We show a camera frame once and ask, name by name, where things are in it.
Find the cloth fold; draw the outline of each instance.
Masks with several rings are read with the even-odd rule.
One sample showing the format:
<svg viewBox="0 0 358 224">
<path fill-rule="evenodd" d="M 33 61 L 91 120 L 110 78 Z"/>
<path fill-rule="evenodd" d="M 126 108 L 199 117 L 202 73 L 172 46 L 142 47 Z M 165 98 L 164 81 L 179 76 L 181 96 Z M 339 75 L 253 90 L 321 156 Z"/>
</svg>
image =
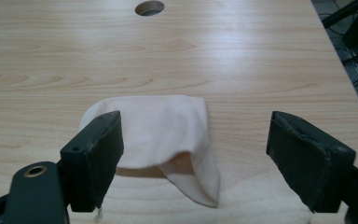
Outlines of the cloth fold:
<svg viewBox="0 0 358 224">
<path fill-rule="evenodd" d="M 80 130 L 114 110 L 120 111 L 124 140 L 118 168 L 157 166 L 193 201 L 218 205 L 220 173 L 210 146 L 203 99 L 184 95 L 105 99 L 86 111 Z"/>
</svg>

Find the folded cloth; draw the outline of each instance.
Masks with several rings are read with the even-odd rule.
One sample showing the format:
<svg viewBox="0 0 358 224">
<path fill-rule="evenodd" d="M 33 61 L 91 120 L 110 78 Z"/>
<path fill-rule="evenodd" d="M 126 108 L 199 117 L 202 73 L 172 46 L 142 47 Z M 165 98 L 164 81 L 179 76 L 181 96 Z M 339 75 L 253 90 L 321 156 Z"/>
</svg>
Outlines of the folded cloth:
<svg viewBox="0 0 358 224">
<path fill-rule="evenodd" d="M 157 166 L 187 197 L 217 206 L 220 173 L 211 151 L 203 99 L 183 95 L 105 99 L 87 110 L 80 130 L 114 110 L 120 111 L 124 140 L 117 168 Z"/>
</svg>

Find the crumpled cloth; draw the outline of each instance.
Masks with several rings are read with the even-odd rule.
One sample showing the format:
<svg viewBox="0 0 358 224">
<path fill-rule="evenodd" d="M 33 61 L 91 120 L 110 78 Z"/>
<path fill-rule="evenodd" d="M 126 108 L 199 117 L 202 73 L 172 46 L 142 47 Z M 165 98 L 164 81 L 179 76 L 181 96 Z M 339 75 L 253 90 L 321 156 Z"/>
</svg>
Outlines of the crumpled cloth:
<svg viewBox="0 0 358 224">
<path fill-rule="evenodd" d="M 119 110 L 124 154 L 117 168 L 157 166 L 196 203 L 216 207 L 220 173 L 209 140 L 205 100 L 184 95 L 114 97 L 93 105 L 80 122 Z"/>
</svg>

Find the light wood surface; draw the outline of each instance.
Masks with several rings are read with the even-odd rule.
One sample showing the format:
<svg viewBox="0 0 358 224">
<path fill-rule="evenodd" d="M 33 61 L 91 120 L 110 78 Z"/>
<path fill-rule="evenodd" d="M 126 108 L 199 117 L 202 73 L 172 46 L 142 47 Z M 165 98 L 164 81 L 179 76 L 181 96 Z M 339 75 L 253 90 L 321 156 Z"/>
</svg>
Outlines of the light wood surface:
<svg viewBox="0 0 358 224">
<path fill-rule="evenodd" d="M 162 0 L 152 17 L 141 2 L 0 0 L 0 196 L 21 167 L 58 161 L 97 101 L 185 94 L 208 104 L 219 207 L 117 175 L 100 223 L 343 223 L 345 206 L 313 215 L 265 153 L 273 110 L 358 153 L 358 97 L 310 0 Z"/>
</svg>

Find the towel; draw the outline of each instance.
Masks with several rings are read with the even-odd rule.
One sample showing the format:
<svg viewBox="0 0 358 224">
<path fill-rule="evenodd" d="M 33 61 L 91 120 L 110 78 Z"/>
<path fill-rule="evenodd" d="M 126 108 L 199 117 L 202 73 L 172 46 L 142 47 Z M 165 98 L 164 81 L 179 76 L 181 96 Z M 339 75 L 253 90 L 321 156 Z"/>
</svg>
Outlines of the towel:
<svg viewBox="0 0 358 224">
<path fill-rule="evenodd" d="M 124 140 L 117 168 L 157 166 L 194 202 L 218 205 L 220 173 L 210 146 L 204 99 L 184 95 L 104 99 L 86 111 L 80 130 L 114 110 L 120 111 Z"/>
</svg>

